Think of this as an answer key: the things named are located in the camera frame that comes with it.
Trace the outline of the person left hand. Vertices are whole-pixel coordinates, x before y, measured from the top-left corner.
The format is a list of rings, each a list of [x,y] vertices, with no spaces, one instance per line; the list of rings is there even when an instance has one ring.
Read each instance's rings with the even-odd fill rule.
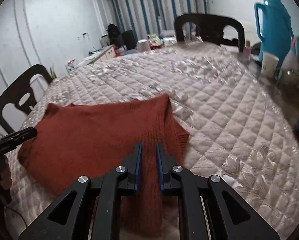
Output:
[[[11,172],[9,161],[5,155],[0,157],[0,201],[4,205],[11,203]]]

